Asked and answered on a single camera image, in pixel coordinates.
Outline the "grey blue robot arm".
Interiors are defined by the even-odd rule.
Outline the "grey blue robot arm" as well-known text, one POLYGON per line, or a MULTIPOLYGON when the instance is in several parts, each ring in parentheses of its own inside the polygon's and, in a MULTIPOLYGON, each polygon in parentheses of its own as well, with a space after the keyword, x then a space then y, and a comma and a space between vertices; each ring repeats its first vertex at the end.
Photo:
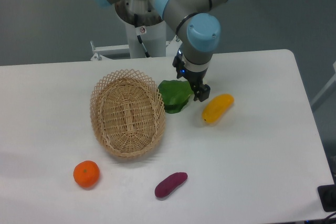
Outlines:
POLYGON ((95 0, 101 6, 114 6, 119 18, 134 29, 129 40, 131 50, 139 49, 140 57, 155 56, 165 46, 164 39, 155 45, 145 44, 145 32, 158 24, 167 24, 181 41, 173 60, 178 78, 185 78, 194 92, 194 99, 204 101, 210 87, 203 83, 221 27, 209 12, 230 0, 95 0))

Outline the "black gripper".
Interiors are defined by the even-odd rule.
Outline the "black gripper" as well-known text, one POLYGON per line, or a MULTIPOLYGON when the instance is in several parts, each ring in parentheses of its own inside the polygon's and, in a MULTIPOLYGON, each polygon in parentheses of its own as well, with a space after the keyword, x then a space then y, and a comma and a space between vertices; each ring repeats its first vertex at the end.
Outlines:
POLYGON ((211 88, 209 85, 203 83, 207 69, 203 71, 191 71, 186 68, 182 55, 178 54, 174 57, 172 66, 176 70, 176 78, 186 79, 193 87, 194 101, 203 102, 208 99, 211 88))

